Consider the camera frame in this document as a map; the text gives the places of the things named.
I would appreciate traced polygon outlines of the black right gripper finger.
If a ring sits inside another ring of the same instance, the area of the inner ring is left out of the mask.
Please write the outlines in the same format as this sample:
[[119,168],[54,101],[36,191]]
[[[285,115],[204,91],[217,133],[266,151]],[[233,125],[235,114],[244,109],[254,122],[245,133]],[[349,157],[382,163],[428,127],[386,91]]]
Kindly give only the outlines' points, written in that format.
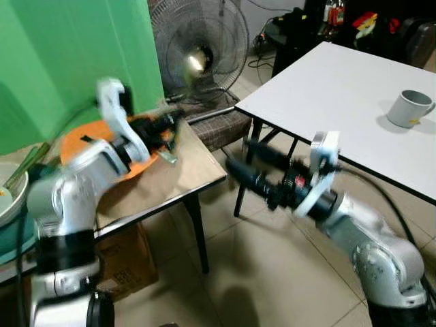
[[237,161],[233,157],[226,159],[226,168],[228,174],[232,175],[240,186],[249,188],[253,193],[264,198],[266,202],[279,200],[277,186],[271,183],[263,172],[255,170],[252,166]]
[[256,140],[246,140],[246,146],[250,155],[255,156],[260,161],[265,164],[276,168],[279,171],[287,172],[292,168],[292,157],[287,155],[287,153],[282,153],[268,143],[256,141]]

